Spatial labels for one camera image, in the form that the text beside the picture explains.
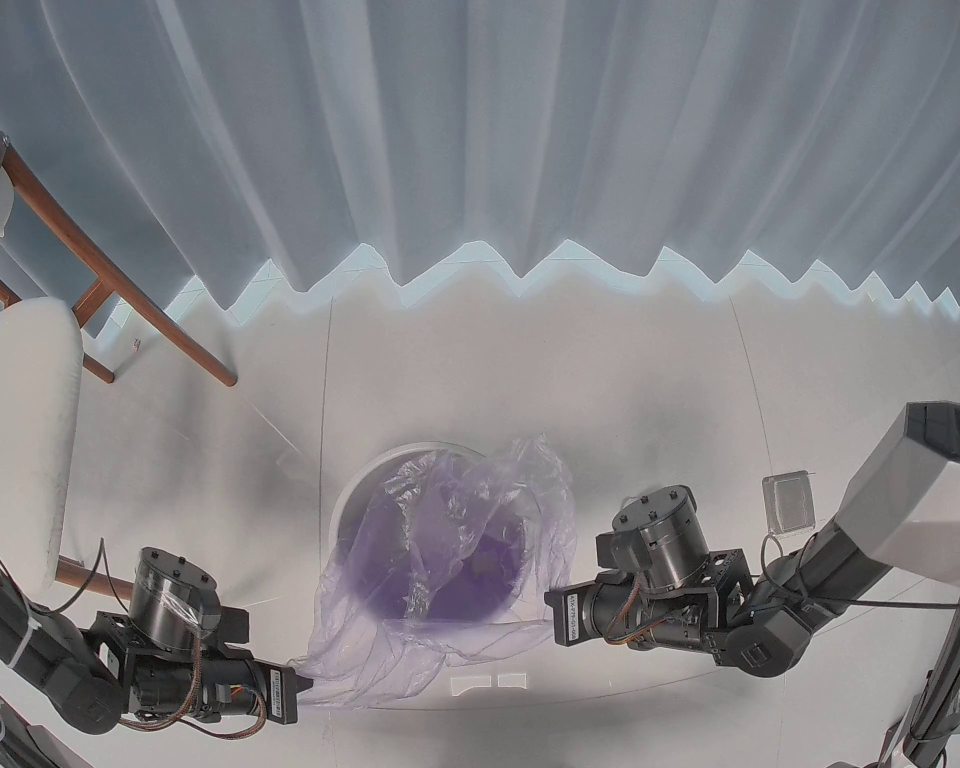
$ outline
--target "barcode label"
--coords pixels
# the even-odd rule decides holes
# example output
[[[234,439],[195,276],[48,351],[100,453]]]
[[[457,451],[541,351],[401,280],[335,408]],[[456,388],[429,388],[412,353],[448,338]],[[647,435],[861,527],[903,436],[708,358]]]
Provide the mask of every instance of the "barcode label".
[[[270,670],[270,712],[274,717],[283,717],[283,687],[278,669]]]
[[[572,642],[580,639],[580,611],[576,594],[566,596],[566,639]]]

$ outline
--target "blue-gray pleated curtain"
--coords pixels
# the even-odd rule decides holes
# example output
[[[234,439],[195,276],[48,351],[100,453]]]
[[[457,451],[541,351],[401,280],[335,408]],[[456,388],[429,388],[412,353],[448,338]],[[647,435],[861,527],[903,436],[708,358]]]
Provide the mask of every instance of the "blue-gray pleated curtain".
[[[565,239],[714,280],[752,250],[960,286],[960,4],[6,0],[0,129],[158,303],[307,290],[359,243],[406,282]],[[92,276],[21,202],[0,279]]]

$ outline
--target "white tiled floor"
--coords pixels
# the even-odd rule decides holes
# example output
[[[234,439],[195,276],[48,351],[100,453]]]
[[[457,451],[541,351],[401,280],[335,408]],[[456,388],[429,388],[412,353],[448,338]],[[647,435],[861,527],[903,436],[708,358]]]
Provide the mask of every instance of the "white tiled floor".
[[[593,537],[621,498],[672,482],[696,492],[709,543],[742,546],[756,566],[771,469],[815,472],[823,522],[907,399],[960,398],[951,312],[893,302],[870,282],[847,292],[823,270],[791,286],[753,257],[714,286],[675,254],[636,278],[569,244],[519,280],[470,244],[397,289],[377,258],[358,252],[307,295],[268,265],[229,312],[192,286],[180,321],[239,372],[233,389],[135,315],[90,342],[118,378],[84,374],[63,553],[89,560],[104,536],[113,571],[127,574],[141,545],[182,552],[215,574],[226,603],[251,606],[255,652],[286,660],[312,627],[336,497],[386,448],[490,451],[545,431],[575,478],[576,580],[595,573]],[[892,573],[874,593],[917,581]],[[907,594],[955,592],[924,582]],[[90,597],[72,615],[85,624],[98,608],[108,603]],[[199,749],[341,768],[689,765],[721,745],[764,768],[866,760],[949,619],[902,613],[850,610],[775,681],[695,655],[551,644],[467,671],[526,673],[527,690],[453,698],[444,672],[398,705],[456,711],[310,711],[243,745],[172,729],[143,764]],[[5,695],[9,679],[0,670]],[[25,714],[51,723],[42,697],[23,696]],[[54,730],[97,765],[140,744]]]

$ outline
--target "plastic bag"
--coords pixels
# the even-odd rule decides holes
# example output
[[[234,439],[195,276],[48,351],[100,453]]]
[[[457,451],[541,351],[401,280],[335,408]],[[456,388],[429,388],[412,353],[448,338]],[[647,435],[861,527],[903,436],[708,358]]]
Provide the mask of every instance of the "plastic bag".
[[[302,703],[372,707],[445,666],[506,659],[552,637],[543,593],[569,581],[570,474],[543,437],[486,458],[431,451],[374,492],[316,599]]]

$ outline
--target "wooden chair leg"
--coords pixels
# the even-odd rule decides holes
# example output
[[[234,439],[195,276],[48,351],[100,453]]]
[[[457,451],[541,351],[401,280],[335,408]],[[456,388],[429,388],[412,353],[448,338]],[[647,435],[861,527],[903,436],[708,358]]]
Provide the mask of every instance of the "wooden chair leg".
[[[77,561],[60,555],[60,559],[57,561],[57,575],[54,577],[56,581],[61,584],[67,584],[70,587],[79,588],[89,575],[90,571],[77,563]],[[123,579],[108,579],[102,573],[98,573],[93,577],[87,586],[87,590],[96,592],[97,594],[112,595],[113,592],[110,591],[111,581],[113,582],[113,588],[117,590],[117,597],[121,600],[129,601],[133,596],[133,584],[131,582],[125,582]]]
[[[107,384],[112,384],[113,379],[116,378],[116,376],[113,374],[113,371],[111,371],[102,363],[98,363],[88,354],[84,355],[84,368],[93,373],[93,375],[95,375],[101,381],[105,381]]]
[[[230,371],[216,357],[191,339],[186,332],[174,323],[133,281],[114,264],[97,245],[77,226],[60,204],[47,191],[40,180],[34,176],[23,158],[13,146],[8,146],[3,155],[3,168],[24,202],[30,206],[48,229],[63,244],[89,267],[98,281],[109,290],[117,293],[141,317],[166,336],[204,370],[222,381],[228,387],[237,382],[236,374]]]

